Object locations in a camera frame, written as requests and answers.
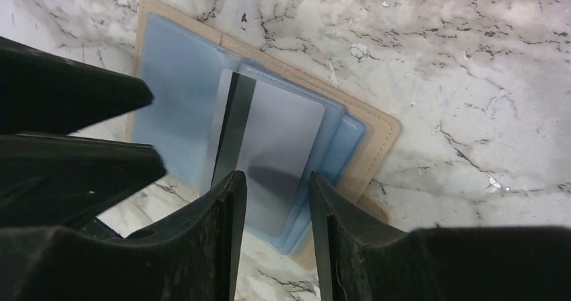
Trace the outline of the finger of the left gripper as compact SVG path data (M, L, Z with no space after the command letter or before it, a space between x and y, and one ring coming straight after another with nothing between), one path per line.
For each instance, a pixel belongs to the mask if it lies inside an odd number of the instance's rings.
M1 227L80 228L166 175L151 145L1 136Z
M143 108L139 78L1 38L1 133L66 135Z

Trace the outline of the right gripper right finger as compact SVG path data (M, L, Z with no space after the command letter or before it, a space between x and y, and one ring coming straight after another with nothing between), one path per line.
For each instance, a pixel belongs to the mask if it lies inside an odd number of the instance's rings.
M569 300L570 229L420 228L404 232L310 175L323 300Z

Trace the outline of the beige card holder wallet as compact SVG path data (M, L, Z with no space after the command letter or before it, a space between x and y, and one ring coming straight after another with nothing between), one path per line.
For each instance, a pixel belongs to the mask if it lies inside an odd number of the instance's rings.
M134 73L154 101L129 115L126 138L199 193L243 171L245 229L300 266L316 266L312 172L384 217L366 187L400 133L395 117L159 0L139 4Z

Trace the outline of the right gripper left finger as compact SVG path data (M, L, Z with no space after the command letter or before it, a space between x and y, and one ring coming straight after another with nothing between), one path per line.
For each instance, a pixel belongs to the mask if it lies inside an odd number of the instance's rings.
M126 238L62 226L1 231L2 300L233 300L246 211L233 171Z

